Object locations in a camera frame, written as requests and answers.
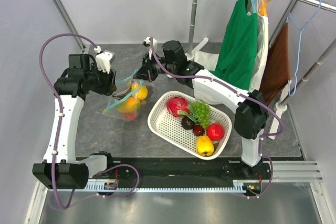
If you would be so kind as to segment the yellow lemon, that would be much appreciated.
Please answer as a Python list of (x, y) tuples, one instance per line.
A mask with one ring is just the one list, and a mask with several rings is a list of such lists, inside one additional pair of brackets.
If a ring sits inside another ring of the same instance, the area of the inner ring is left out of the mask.
[(147, 87), (137, 82), (132, 83), (131, 91), (137, 91), (133, 93), (132, 96), (139, 99), (140, 101), (145, 100), (148, 96)]

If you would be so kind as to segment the clear zip top bag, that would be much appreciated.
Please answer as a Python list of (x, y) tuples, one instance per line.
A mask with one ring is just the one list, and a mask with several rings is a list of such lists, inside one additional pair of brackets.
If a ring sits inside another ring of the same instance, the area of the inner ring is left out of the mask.
[(133, 121), (140, 112), (140, 107), (146, 104), (149, 90), (143, 80), (135, 79), (138, 70), (121, 79), (116, 79), (116, 92), (110, 97), (107, 107), (102, 111), (105, 116)]

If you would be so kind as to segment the orange green mango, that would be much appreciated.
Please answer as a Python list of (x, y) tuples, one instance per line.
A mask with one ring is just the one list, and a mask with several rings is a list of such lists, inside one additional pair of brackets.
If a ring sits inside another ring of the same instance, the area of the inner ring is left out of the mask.
[(117, 110), (120, 113), (129, 113), (137, 111), (140, 107), (140, 100), (130, 96), (124, 102), (117, 105)]

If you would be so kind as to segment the orange peach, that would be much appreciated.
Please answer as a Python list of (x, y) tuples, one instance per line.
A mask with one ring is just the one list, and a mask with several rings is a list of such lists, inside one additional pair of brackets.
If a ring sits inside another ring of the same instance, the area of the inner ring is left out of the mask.
[(123, 114), (124, 119), (128, 122), (131, 122), (131, 121), (135, 120), (137, 118), (137, 116), (138, 116), (137, 111)]

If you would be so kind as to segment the dark red plum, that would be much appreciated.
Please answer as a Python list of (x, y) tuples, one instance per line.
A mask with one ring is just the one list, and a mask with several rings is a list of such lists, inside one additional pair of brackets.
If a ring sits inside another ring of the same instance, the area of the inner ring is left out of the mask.
[(196, 125), (194, 128), (193, 128), (193, 134), (195, 136), (202, 136), (204, 135), (204, 128), (201, 126), (201, 125)]

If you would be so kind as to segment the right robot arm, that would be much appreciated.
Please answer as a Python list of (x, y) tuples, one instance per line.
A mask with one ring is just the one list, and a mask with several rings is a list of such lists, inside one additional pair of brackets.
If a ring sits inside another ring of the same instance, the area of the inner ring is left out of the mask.
[(135, 78), (152, 82), (160, 74), (173, 76), (177, 82), (191, 89), (202, 91), (229, 108), (235, 115), (234, 129), (242, 139), (241, 174), (248, 179), (259, 173), (261, 161), (259, 138), (268, 119), (267, 107), (260, 91), (248, 92), (219, 79), (197, 62), (187, 59), (179, 41), (163, 44), (164, 56), (155, 53), (156, 43), (152, 37), (143, 41), (149, 51), (142, 58), (142, 66)]

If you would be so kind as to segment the pink dragon fruit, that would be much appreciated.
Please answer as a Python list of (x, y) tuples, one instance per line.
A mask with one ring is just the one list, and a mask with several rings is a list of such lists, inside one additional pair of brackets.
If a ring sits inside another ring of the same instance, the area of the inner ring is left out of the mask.
[(174, 117), (191, 116), (195, 110), (184, 97), (172, 97), (166, 102), (166, 108)]

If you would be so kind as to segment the white garment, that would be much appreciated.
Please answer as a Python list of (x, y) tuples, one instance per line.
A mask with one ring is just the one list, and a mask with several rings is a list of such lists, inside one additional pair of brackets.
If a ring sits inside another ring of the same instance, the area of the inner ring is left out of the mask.
[[(253, 69), (253, 74), (247, 91), (252, 92), (258, 90), (265, 71), (268, 50), (268, 17), (260, 13), (260, 8), (264, 4), (264, 0), (256, 0), (257, 17), (258, 17), (258, 34), (257, 34), (257, 56)], [(218, 61), (219, 53), (210, 54), (206, 52), (197, 52), (195, 54), (195, 62), (204, 66), (210, 72), (215, 69)]]

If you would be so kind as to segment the dark mangosteen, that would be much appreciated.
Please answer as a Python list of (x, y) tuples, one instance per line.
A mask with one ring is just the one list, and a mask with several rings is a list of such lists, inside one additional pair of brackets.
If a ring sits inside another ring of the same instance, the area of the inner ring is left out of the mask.
[(187, 116), (183, 117), (181, 120), (181, 126), (185, 130), (192, 130), (195, 127), (195, 125), (196, 123)]

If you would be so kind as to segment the green grape bunch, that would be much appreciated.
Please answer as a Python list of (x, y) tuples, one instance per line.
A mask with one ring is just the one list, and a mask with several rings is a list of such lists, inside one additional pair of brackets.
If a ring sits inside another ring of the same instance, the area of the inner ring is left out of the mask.
[(195, 111), (195, 116), (197, 119), (197, 123), (203, 127), (203, 129), (207, 129), (209, 127), (210, 121), (210, 109), (209, 106), (205, 102), (195, 101), (193, 103), (193, 109)]

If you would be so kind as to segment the red pomegranate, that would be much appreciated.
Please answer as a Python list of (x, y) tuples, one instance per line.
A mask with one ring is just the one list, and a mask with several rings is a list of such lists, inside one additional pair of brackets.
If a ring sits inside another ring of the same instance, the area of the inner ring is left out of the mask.
[(221, 124), (214, 123), (207, 128), (206, 134), (213, 142), (216, 142), (220, 141), (224, 137), (225, 130)]

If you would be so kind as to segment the light blue hanger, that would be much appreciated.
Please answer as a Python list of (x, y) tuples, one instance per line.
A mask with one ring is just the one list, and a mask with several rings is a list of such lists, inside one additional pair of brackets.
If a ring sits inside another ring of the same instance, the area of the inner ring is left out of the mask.
[(247, 0), (247, 2), (246, 2), (246, 12), (248, 12), (250, 14), (257, 13), (256, 0)]

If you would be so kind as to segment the brown towel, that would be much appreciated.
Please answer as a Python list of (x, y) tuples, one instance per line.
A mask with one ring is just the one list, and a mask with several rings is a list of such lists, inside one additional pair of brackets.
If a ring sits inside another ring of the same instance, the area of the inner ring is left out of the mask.
[(274, 43), (268, 49), (266, 67), (259, 88), (266, 105), (271, 103), (289, 80), (288, 23), (285, 23)]

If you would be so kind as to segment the metal clothes rack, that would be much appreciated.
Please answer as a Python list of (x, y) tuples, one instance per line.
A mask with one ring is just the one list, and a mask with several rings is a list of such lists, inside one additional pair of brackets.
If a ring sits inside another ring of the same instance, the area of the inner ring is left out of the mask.
[[(302, 2), (311, 6), (316, 6), (318, 9), (323, 9), (329, 12), (335, 13), (335, 6), (332, 4), (324, 3), (320, 0), (291, 0), (288, 6), (286, 7), (286, 10), (284, 14), (282, 15), (281, 20), (279, 21), (277, 28), (280, 27), (280, 25), (284, 24), (288, 19), (291, 18), (291, 12), (294, 10), (297, 2)], [(205, 37), (196, 47), (193, 46), (194, 42), (194, 31), (195, 31), (195, 21), (196, 21), (196, 12), (197, 12), (197, 3), (198, 0), (192, 0), (192, 9), (191, 9), (191, 21), (190, 21), (190, 31), (188, 36), (188, 48), (186, 56), (189, 60), (193, 60), (195, 57), (195, 54), (197, 52), (200, 52), (203, 47), (205, 47), (208, 43), (208, 38)], [(329, 55), (329, 53), (334, 49), (335, 47), (335, 41), (333, 41), (328, 48), (323, 52), (323, 54), (315, 61), (315, 63), (310, 67), (310, 69), (304, 74), (304, 76), (300, 80), (296, 80), (296, 84), (292, 90), (289, 91), (289, 94), (282, 98), (282, 100), (279, 100), (276, 103), (276, 111), (274, 119), (271, 123), (271, 127), (269, 130), (269, 133), (267, 134), (267, 137), (274, 140), (277, 136), (277, 134), (274, 132), (278, 129), (280, 125), (280, 119), (283, 114), (283, 112), (287, 109), (287, 104), (290, 100), (290, 98), (293, 96), (294, 91), (299, 90), (301, 86), (304, 85), (304, 83), (308, 82), (310, 76), (324, 63), (325, 58)]]

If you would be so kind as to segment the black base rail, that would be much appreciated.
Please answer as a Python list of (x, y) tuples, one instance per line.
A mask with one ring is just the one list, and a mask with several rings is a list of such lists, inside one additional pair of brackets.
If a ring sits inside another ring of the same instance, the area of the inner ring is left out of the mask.
[(231, 187), (234, 180), (265, 182), (271, 175), (269, 163), (262, 161), (251, 168), (235, 157), (210, 161), (196, 157), (120, 157), (114, 158), (108, 167), (118, 164), (137, 169), (139, 188)]

